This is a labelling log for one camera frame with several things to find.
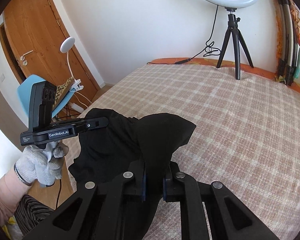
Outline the pink sleeved left forearm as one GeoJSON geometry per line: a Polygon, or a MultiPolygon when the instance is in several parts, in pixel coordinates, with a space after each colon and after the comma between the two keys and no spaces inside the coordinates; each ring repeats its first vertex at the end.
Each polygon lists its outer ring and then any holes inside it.
{"type": "Polygon", "coordinates": [[[24,184],[12,168],[0,179],[0,227],[14,215],[17,206],[30,189],[24,184]]]}

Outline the white gloved left hand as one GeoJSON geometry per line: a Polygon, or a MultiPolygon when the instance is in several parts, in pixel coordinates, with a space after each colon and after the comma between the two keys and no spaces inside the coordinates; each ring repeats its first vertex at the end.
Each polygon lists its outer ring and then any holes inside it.
{"type": "Polygon", "coordinates": [[[26,146],[14,165],[14,171],[26,185],[38,181],[52,186],[56,180],[62,179],[64,157],[68,152],[68,146],[62,141],[49,142],[44,149],[36,145],[26,146]]]}

